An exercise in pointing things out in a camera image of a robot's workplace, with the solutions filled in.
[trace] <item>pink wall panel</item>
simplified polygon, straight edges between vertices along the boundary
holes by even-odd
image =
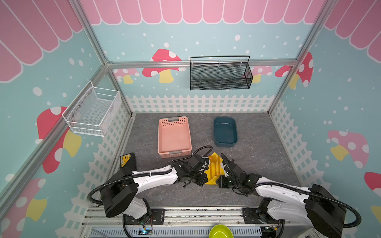
[[[41,48],[25,31],[3,2],[0,2],[0,40],[25,64],[42,58]]]
[[[0,44],[0,82],[6,82],[13,79],[22,71],[20,62]]]
[[[61,12],[65,16],[70,27],[75,32],[80,32],[82,30],[82,25],[79,22],[72,6],[69,3],[69,0],[56,0],[58,7],[61,9]]]
[[[5,3],[44,50],[52,51],[59,46],[56,35],[32,1],[5,0]]]
[[[303,20],[311,0],[291,0],[284,17],[285,23],[296,24]]]
[[[83,8],[85,9],[86,15],[89,18],[89,21],[93,25],[98,25],[101,23],[101,18],[99,17],[98,10],[94,4],[93,0],[80,0]]]
[[[139,1],[142,17],[146,23],[157,24],[162,20],[159,0]]]
[[[374,2],[354,0],[337,26],[336,33],[342,38],[349,37]]]
[[[218,23],[222,19],[224,0],[204,0],[203,19],[207,23]]]
[[[161,0],[163,19],[167,23],[179,23],[182,18],[181,0]]]
[[[224,21],[226,23],[238,23],[243,16],[245,0],[225,0]]]
[[[368,54],[381,63],[381,34],[373,41],[368,49]]]
[[[324,0],[312,0],[310,7],[304,17],[304,22],[307,24],[312,24],[315,22],[320,9],[323,7]]]
[[[138,0],[117,0],[120,14],[123,20],[129,24],[138,24],[141,22],[142,17],[140,15]]]
[[[263,21],[273,24],[280,22],[286,12],[288,2],[287,0],[269,0]]]
[[[34,3],[40,9],[58,38],[66,41],[72,37],[73,32],[54,0],[34,0]]]
[[[347,11],[352,1],[353,0],[339,0],[337,2],[335,8],[331,12],[331,15],[328,17],[327,21],[325,22],[325,26],[328,29],[332,30],[337,26],[337,24],[339,24],[339,21],[343,17],[344,13]]]
[[[182,0],[182,17],[186,23],[198,23],[202,19],[202,0]]]
[[[351,43],[357,48],[367,47],[381,32],[381,1],[377,1],[351,36]]]
[[[102,20],[107,24],[119,24],[122,19],[115,0],[94,0]]]
[[[247,0],[243,21],[246,23],[258,23],[262,20],[267,0]]]

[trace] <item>yellow label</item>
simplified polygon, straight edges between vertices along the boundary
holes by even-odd
[[[130,158],[131,158],[131,154],[124,155],[124,156],[120,157],[120,164],[121,164],[122,168],[130,160]]]

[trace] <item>mushroom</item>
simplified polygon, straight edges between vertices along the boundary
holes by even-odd
[[[259,83],[261,75],[272,75],[272,68],[271,66],[254,66],[251,67],[251,73],[253,74],[252,83]]]
[[[356,167],[361,169],[365,166],[369,158],[369,146],[363,135],[346,131],[329,131],[328,138],[328,143],[333,141],[338,144],[331,148],[336,159],[342,161],[350,154]]]
[[[125,84],[131,84],[134,82],[131,78],[131,75],[140,75],[136,69],[114,69],[113,72],[117,80],[121,82],[123,78],[123,83]]]
[[[172,51],[166,49],[159,49],[152,56],[150,61],[181,61],[180,57]],[[143,75],[146,77],[152,77],[156,74],[160,74],[160,83],[172,83],[173,77],[171,70],[185,71],[186,68],[157,68],[157,69],[143,69]]]
[[[381,224],[381,207],[371,206],[370,209],[372,210],[373,214],[377,218],[378,222]]]
[[[298,82],[298,79],[300,78],[302,80],[303,86],[307,87],[308,84],[311,82],[312,77],[312,71],[314,67],[314,61],[312,58],[311,53],[307,53],[306,58],[303,60],[302,64],[299,66],[298,71],[296,74],[292,77],[291,82],[289,83],[289,87],[291,89],[296,89],[296,83]],[[291,66],[285,65],[277,72],[275,72],[275,76],[277,77],[283,77],[287,75],[288,71],[290,70]]]
[[[49,133],[51,128],[56,124],[61,117],[66,107],[52,107],[43,111],[37,118],[37,130],[39,139],[36,143],[39,143]],[[62,157],[62,150],[65,148],[71,157],[74,157],[82,143],[82,137],[75,135],[73,132],[66,129],[58,142],[54,145],[48,156],[42,162],[42,167],[45,173],[53,173],[59,166]]]
[[[48,204],[46,199],[36,200],[35,195],[44,186],[46,179],[32,179],[1,221],[2,237],[20,237],[25,218],[38,221]]]
[[[209,156],[209,168],[204,173],[208,175],[208,182],[205,184],[217,185],[216,180],[220,175],[225,174],[222,164],[222,159],[217,153]]]
[[[373,190],[378,196],[381,196],[381,174],[367,172],[364,175],[367,186]]]

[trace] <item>gray marble surface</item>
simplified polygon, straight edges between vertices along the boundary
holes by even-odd
[[[260,174],[277,182],[300,185],[292,165],[282,146],[273,123],[267,113],[153,113],[137,114],[125,154],[134,152],[139,171],[161,168],[169,159],[158,154],[158,120],[187,116],[192,139],[192,151],[203,145],[212,145],[213,152],[223,152],[246,172]],[[237,124],[238,142],[233,148],[221,148],[214,144],[213,121],[228,116]],[[217,185],[200,187],[191,183],[163,185],[137,195],[147,199],[151,207],[163,206],[257,206],[260,198],[235,194],[231,189]]]

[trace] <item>black mounting plate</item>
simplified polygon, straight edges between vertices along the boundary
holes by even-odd
[[[243,208],[243,219],[245,224],[277,224],[278,220],[274,220],[270,216],[266,217],[266,221],[261,221],[259,219],[259,214],[261,212],[258,208]]]
[[[164,215],[165,209],[151,209],[152,211],[152,225],[163,225],[164,224]],[[140,225],[140,222],[131,216],[125,216],[126,225]]]

